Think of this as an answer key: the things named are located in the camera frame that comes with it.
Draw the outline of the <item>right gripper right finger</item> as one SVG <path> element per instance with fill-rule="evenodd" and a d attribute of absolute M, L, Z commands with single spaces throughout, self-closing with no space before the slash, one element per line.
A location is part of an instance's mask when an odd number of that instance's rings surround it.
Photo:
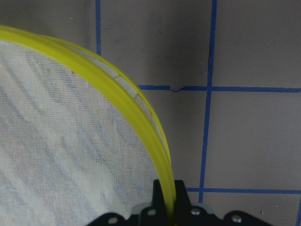
<path fill-rule="evenodd" d="M 174 225 L 210 226 L 209 208 L 201 203 L 191 203 L 182 180 L 175 180 L 174 184 L 176 189 Z"/>

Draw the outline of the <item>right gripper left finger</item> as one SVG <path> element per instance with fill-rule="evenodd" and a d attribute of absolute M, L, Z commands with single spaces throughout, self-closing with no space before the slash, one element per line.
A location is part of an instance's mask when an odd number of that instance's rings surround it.
<path fill-rule="evenodd" d="M 139 215 L 139 226 L 167 226 L 168 219 L 161 185 L 158 179 L 153 181 L 151 204 Z"/>

